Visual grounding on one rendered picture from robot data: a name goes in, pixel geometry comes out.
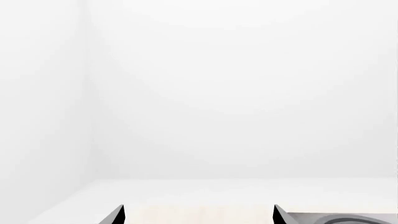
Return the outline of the grey metal stove top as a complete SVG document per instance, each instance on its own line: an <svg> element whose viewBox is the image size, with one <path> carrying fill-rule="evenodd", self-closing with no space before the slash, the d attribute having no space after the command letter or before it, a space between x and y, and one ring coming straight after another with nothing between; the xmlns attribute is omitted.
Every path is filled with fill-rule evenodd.
<svg viewBox="0 0 398 224"><path fill-rule="evenodd" d="M290 216L292 216L299 224L314 224L319 218L324 216L332 215L332 214L344 214L344 215L359 215L365 216L369 218L375 218L378 220L382 220L391 224L398 224L398 216L395 213L299 213L299 212L289 212ZM341 222L335 224L365 224L359 222Z"/></svg>

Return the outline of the dark grey stove burner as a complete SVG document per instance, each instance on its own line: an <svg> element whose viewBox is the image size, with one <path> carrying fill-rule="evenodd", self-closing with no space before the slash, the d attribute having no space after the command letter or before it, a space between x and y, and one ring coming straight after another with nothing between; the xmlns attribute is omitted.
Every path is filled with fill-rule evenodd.
<svg viewBox="0 0 398 224"><path fill-rule="evenodd" d="M341 223L341 222L359 222L359 223L365 223L365 224L391 224L382 220L378 220L375 218L369 218L365 216L359 216L359 215L344 215L344 214L332 214L328 216L324 216L322 218L319 218L317 221L315 221L314 224L335 224L335 223Z"/></svg>

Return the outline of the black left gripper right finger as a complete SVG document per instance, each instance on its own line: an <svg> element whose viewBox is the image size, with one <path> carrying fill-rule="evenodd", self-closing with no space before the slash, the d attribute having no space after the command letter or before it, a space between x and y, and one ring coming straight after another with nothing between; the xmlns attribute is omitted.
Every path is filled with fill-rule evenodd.
<svg viewBox="0 0 398 224"><path fill-rule="evenodd" d="M299 224L279 205L274 205L273 222L274 224Z"/></svg>

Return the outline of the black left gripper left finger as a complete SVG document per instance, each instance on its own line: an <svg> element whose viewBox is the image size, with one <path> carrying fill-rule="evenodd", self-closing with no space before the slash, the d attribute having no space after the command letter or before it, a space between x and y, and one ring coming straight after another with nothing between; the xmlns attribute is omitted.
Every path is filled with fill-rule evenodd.
<svg viewBox="0 0 398 224"><path fill-rule="evenodd" d="M98 224L124 224L125 219L124 205L119 205Z"/></svg>

